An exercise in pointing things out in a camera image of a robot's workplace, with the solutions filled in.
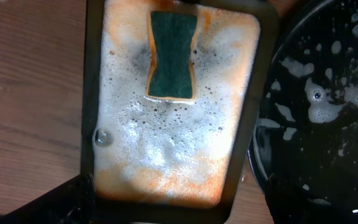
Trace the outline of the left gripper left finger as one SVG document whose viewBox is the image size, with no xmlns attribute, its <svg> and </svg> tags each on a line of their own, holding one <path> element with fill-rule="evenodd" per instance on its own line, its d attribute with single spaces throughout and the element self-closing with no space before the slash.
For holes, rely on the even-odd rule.
<svg viewBox="0 0 358 224">
<path fill-rule="evenodd" d="M 85 224 L 94 207 L 91 174 L 78 175 L 30 203 L 0 218 L 10 224 Z"/>
</svg>

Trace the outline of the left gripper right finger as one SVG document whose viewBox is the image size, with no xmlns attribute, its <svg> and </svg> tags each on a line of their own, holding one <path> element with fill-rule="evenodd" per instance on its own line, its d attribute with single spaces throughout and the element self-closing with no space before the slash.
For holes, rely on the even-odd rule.
<svg viewBox="0 0 358 224">
<path fill-rule="evenodd" d="M 270 175 L 265 186 L 265 201 L 275 224 L 320 223 L 302 191 L 275 174 Z"/>
</svg>

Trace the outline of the yellow green scrub sponge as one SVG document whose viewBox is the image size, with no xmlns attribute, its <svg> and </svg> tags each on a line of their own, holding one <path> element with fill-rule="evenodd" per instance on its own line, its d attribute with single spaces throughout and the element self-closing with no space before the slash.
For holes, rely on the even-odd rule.
<svg viewBox="0 0 358 224">
<path fill-rule="evenodd" d="M 152 11 L 149 46 L 152 53 L 146 94 L 167 100 L 195 97 L 190 62 L 198 18 L 192 14 Z"/>
</svg>

